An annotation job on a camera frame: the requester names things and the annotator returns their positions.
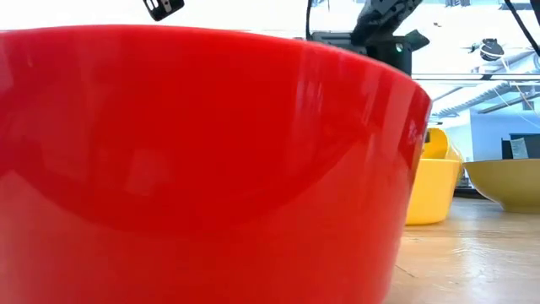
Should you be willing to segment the yellow mini bowl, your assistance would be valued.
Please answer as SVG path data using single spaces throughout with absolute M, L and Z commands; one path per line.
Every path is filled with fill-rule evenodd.
M 455 160 L 460 163 L 463 158 L 459 150 L 451 142 L 446 132 L 440 128 L 429 128 L 421 157 L 424 159 Z
M 446 219 L 460 169 L 461 163 L 457 160 L 420 160 L 406 225 L 430 225 Z

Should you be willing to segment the olive pear-print bowl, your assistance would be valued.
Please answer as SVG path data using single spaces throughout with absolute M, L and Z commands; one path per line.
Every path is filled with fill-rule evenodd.
M 474 188 L 504 211 L 540 214 L 540 159 L 483 160 L 464 167 Z

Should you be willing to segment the black ceiling-hung device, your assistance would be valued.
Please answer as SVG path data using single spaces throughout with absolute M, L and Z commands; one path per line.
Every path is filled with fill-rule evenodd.
M 485 38 L 471 45 L 470 53 L 479 52 L 479 56 L 487 62 L 497 61 L 505 55 L 503 47 L 496 38 Z

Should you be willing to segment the red plastic bowl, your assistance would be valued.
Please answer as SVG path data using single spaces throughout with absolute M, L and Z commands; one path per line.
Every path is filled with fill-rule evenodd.
M 431 101 L 319 43 L 0 32 L 0 304 L 381 304 Z

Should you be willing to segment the white paper sheet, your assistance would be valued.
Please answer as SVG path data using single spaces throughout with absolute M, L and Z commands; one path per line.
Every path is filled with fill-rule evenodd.
M 510 140 L 510 147 L 513 159 L 528 159 L 527 143 L 524 138 L 516 138 Z

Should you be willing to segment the dark computer monitor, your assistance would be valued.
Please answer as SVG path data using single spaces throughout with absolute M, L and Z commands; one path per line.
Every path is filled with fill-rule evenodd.
M 510 140 L 524 138 L 528 152 L 528 159 L 540 159 L 540 133 L 511 133 L 509 139 L 501 139 L 501 154 L 503 160 L 512 158 Z

